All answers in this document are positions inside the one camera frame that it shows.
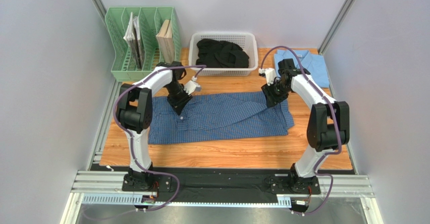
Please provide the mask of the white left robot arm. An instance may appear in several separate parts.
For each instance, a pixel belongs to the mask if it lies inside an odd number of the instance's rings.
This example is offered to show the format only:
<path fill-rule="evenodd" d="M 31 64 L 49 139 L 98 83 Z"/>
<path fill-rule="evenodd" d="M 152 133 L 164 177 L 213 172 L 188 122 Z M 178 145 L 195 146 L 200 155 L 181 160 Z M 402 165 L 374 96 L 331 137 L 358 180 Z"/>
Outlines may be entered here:
<path fill-rule="evenodd" d="M 191 91 L 179 81 L 186 76 L 186 68 L 180 62 L 159 63 L 142 80 L 124 84 L 115 102 L 114 120 L 124 130 L 130 150 L 128 181 L 153 182 L 155 172 L 148 152 L 148 128 L 152 122 L 152 97 L 162 88 L 168 91 L 167 101 L 180 115 L 191 100 Z"/>

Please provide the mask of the aluminium rail frame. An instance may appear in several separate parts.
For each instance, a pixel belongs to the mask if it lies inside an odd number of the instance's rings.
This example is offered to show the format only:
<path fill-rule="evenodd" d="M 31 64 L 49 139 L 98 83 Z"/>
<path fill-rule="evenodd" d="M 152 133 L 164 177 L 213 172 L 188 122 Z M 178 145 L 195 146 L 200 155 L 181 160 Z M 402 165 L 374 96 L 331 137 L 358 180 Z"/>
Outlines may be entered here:
<path fill-rule="evenodd" d="M 288 101 L 294 127 L 287 136 L 219 140 L 149 148 L 154 169 L 177 175 L 180 190 L 171 206 L 288 208 L 298 194 L 286 188 L 290 166 L 305 149 L 308 108 L 298 95 Z M 125 142 L 111 126 L 88 171 L 75 177 L 62 223 L 78 219 L 83 204 L 141 205 L 149 192 L 125 192 Z"/>

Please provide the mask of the tan book in organizer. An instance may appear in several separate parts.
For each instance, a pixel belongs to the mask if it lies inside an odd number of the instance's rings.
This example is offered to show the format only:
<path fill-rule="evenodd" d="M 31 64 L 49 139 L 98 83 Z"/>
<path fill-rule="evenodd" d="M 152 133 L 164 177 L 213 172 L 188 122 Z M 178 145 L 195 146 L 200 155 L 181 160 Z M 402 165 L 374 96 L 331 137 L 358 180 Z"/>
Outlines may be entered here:
<path fill-rule="evenodd" d="M 164 20 L 161 29 L 156 35 L 156 39 L 164 62 L 172 63 L 175 60 L 175 46 L 173 40 L 173 23 L 171 20 Z"/>

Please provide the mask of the green plastic file organizer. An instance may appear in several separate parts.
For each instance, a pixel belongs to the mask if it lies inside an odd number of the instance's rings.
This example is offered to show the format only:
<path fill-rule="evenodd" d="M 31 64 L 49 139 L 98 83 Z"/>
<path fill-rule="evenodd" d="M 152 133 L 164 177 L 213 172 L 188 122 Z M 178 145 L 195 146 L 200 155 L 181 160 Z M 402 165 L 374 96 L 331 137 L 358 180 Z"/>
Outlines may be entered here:
<path fill-rule="evenodd" d="M 145 50 L 142 69 L 138 70 L 129 46 L 123 39 L 130 16 L 138 16 L 143 48 Z M 138 81 L 147 76 L 164 57 L 159 50 L 156 35 L 164 20 L 173 22 L 173 40 L 175 60 L 180 61 L 181 37 L 177 14 L 174 7 L 110 7 L 105 15 L 105 22 L 114 50 L 115 60 L 111 73 L 118 82 Z"/>

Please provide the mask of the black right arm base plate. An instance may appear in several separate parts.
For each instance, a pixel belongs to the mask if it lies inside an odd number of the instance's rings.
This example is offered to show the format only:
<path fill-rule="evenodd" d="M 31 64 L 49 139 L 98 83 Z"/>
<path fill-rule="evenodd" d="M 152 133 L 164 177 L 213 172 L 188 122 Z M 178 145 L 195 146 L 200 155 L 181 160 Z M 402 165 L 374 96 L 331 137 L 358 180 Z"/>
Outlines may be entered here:
<path fill-rule="evenodd" d="M 292 177 L 291 175 L 272 175 L 264 179 L 273 194 L 320 194 L 316 176 L 310 178 Z"/>

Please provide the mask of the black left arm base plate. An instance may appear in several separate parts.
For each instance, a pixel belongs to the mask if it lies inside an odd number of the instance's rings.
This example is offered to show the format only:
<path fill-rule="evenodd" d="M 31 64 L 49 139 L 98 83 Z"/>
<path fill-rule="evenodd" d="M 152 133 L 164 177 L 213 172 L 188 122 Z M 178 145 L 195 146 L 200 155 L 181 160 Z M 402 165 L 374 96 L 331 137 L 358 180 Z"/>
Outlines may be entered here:
<path fill-rule="evenodd" d="M 169 192 L 174 189 L 172 178 L 165 175 L 125 174 L 122 182 L 122 191 L 126 192 Z"/>

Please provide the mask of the black garment in basket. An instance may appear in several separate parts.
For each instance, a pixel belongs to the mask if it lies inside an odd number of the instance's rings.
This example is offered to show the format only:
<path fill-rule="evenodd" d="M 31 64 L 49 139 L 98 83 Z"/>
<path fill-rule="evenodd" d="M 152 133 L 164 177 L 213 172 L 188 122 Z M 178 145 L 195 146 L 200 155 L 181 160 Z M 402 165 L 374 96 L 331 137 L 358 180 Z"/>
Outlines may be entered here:
<path fill-rule="evenodd" d="M 249 56 L 238 44 L 225 40 L 202 39 L 197 42 L 196 65 L 207 68 L 242 69 L 249 67 Z"/>

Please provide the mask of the white papers in organizer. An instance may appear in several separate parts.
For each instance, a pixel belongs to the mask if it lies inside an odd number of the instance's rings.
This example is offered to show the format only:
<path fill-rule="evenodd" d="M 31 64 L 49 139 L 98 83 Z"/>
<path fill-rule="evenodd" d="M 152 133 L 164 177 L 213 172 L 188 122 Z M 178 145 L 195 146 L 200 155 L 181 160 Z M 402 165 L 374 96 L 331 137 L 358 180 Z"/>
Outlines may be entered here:
<path fill-rule="evenodd" d="M 139 17 L 133 12 L 130 13 L 128 26 L 123 39 L 129 46 L 131 56 L 134 58 L 136 64 L 136 69 L 142 70 L 145 59 L 145 51 L 140 32 Z"/>

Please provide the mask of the folded light blue shirt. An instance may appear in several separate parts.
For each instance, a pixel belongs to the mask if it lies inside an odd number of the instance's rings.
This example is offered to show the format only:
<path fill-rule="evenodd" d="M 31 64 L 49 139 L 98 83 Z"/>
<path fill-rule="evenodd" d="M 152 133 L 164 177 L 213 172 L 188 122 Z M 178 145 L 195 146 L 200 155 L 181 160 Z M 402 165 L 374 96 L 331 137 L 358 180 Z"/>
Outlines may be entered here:
<path fill-rule="evenodd" d="M 322 55 L 312 54 L 309 50 L 294 50 L 301 61 L 303 68 L 310 72 L 314 82 L 320 88 L 329 88 L 329 77 L 327 67 Z M 295 67 L 299 69 L 299 64 L 295 56 L 289 50 L 278 49 L 274 54 L 275 71 L 277 77 L 280 77 L 278 72 L 278 63 L 284 59 L 293 59 Z"/>

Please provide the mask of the white plastic basket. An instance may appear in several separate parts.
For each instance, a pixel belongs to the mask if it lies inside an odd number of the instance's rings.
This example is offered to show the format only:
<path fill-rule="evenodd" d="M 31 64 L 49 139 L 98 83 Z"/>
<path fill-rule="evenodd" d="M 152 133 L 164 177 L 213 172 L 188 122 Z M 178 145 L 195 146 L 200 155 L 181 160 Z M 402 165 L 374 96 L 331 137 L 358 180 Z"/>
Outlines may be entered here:
<path fill-rule="evenodd" d="M 206 68 L 200 73 L 201 76 L 228 76 L 245 77 L 259 68 L 258 48 L 255 36 L 248 32 L 226 32 L 226 31 L 206 31 L 194 33 L 190 40 L 188 63 L 190 66 L 196 65 L 198 59 L 197 43 L 202 39 L 224 40 L 239 45 L 249 56 L 248 68 Z"/>

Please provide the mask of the blue checked long sleeve shirt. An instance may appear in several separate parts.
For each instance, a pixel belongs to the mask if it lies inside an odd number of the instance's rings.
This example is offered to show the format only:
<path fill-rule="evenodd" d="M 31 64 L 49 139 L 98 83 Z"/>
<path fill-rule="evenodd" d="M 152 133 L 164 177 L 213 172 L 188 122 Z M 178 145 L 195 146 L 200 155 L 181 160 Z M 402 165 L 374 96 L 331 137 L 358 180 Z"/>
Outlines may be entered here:
<path fill-rule="evenodd" d="M 294 126 L 287 101 L 267 107 L 262 91 L 194 96 L 180 115 L 167 97 L 153 98 L 148 143 L 168 145 L 285 136 Z"/>

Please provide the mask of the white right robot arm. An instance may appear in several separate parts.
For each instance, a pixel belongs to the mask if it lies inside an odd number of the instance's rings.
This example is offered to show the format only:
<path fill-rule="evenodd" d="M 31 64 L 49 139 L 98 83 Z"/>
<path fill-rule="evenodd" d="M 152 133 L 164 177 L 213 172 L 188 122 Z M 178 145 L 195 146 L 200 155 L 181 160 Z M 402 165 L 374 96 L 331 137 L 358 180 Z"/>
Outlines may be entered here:
<path fill-rule="evenodd" d="M 310 109 L 306 137 L 308 146 L 291 167 L 291 183 L 297 187 L 311 183 L 325 159 L 339 154 L 349 142 L 349 105 L 328 96 L 313 80 L 310 72 L 296 68 L 292 59 L 282 60 L 278 68 L 259 69 L 266 79 L 262 91 L 267 107 L 285 101 L 297 93 Z"/>

